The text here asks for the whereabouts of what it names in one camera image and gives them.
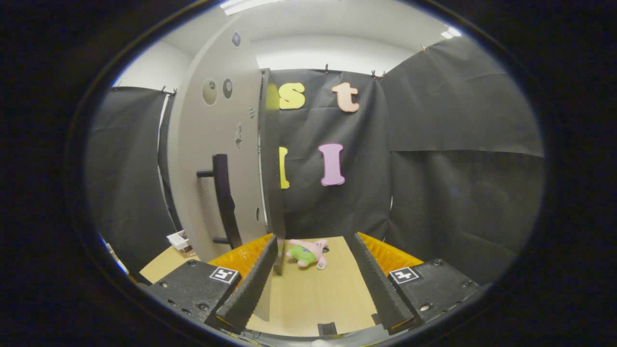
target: green shorts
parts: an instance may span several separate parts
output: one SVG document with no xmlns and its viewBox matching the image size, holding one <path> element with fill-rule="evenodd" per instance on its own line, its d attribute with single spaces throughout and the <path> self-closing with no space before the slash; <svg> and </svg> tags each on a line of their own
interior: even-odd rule
<svg viewBox="0 0 617 347">
<path fill-rule="evenodd" d="M 315 257 L 313 252 L 302 247 L 301 245 L 295 245 L 289 252 L 298 261 L 303 261 L 307 265 L 317 261 L 317 257 Z"/>
</svg>

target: patrick star plush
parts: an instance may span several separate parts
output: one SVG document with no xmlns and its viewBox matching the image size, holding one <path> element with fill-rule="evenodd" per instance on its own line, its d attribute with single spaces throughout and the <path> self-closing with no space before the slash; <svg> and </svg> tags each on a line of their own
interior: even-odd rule
<svg viewBox="0 0 617 347">
<path fill-rule="evenodd" d="M 323 270 L 328 265 L 323 256 L 323 248 L 328 244 L 328 240 L 321 239 L 317 242 L 306 242 L 300 240 L 289 240 L 292 248 L 286 253 L 287 257 L 298 261 L 299 267 L 307 267 L 317 262 L 317 269 Z"/>
</svg>

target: ceiling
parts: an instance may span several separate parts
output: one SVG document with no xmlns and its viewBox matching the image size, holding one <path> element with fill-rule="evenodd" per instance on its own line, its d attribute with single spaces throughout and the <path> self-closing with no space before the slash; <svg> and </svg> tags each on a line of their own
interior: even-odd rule
<svg viewBox="0 0 617 347">
<path fill-rule="evenodd" d="M 440 21 L 396 0 L 285 0 L 242 11 L 251 41 L 286 36 L 347 36 L 418 52 L 444 38 Z M 164 38 L 190 56 L 228 20 L 217 6 Z"/>
</svg>

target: black handle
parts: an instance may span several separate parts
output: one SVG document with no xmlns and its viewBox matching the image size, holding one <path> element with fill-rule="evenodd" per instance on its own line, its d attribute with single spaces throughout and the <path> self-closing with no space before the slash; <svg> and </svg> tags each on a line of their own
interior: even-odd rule
<svg viewBox="0 0 617 347">
<path fill-rule="evenodd" d="M 197 177 L 214 177 L 214 188 L 217 192 L 218 211 L 221 214 L 223 228 L 227 235 L 226 242 L 222 238 L 214 238 L 215 243 L 229 243 L 231 249 L 242 246 L 238 223 L 234 210 L 236 204 L 231 197 L 230 177 L 227 166 L 227 154 L 216 154 L 212 157 L 212 170 L 199 170 Z"/>
</svg>

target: black cloth backdrop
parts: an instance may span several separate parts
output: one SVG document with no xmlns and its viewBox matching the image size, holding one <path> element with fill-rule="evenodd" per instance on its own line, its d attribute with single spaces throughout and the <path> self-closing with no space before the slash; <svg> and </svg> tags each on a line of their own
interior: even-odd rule
<svg viewBox="0 0 617 347">
<path fill-rule="evenodd" d="M 393 202 L 385 241 L 493 282 L 524 246 L 544 187 L 531 107 L 477 44 L 444 40 L 381 80 Z"/>
<path fill-rule="evenodd" d="M 390 210 L 391 174 L 387 149 L 386 98 L 377 80 L 351 72 L 272 71 L 276 84 L 302 83 L 305 104 L 281 110 L 280 146 L 288 149 L 283 190 L 287 238 L 351 236 L 363 232 L 383 238 Z M 354 113 L 342 111 L 332 87 L 349 82 L 358 89 Z M 340 143 L 345 183 L 323 186 L 323 156 L 318 147 Z"/>
<path fill-rule="evenodd" d="M 280 112 L 288 238 L 363 232 L 480 283 L 520 252 L 542 198 L 540 134 L 516 83 L 478 45 L 441 41 L 376 80 L 272 74 L 278 86 L 305 86 L 305 104 Z M 356 113 L 336 104 L 331 88 L 341 82 L 358 89 Z M 344 146 L 341 186 L 320 184 L 317 147 L 330 142 Z"/>
<path fill-rule="evenodd" d="M 173 203 L 172 188 L 169 184 L 169 168 L 167 167 L 167 132 L 169 131 L 169 118 L 172 115 L 173 102 L 175 95 L 170 95 L 167 98 L 167 105 L 165 105 L 165 112 L 163 113 L 163 119 L 160 123 L 159 129 L 159 170 L 160 177 L 163 183 L 163 193 L 165 196 L 165 203 L 167 205 L 167 211 L 172 218 L 172 222 L 176 227 L 176 230 L 183 230 L 180 218 L 176 211 L 176 206 Z"/>
<path fill-rule="evenodd" d="M 139 271 L 175 232 L 158 174 L 157 138 L 165 94 L 113 88 L 94 116 L 85 157 L 88 201 L 98 232 L 140 282 Z"/>
</svg>

